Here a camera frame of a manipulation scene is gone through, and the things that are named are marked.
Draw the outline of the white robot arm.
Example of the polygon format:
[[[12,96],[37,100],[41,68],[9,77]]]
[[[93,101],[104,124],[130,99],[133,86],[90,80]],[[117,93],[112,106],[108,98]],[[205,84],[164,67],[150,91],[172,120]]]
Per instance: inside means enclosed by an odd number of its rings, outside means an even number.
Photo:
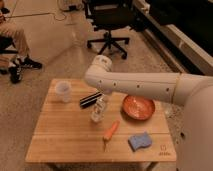
[[[95,56],[85,82],[106,94],[120,92],[181,106],[177,169],[213,171],[213,76],[113,72],[111,66],[110,58]]]

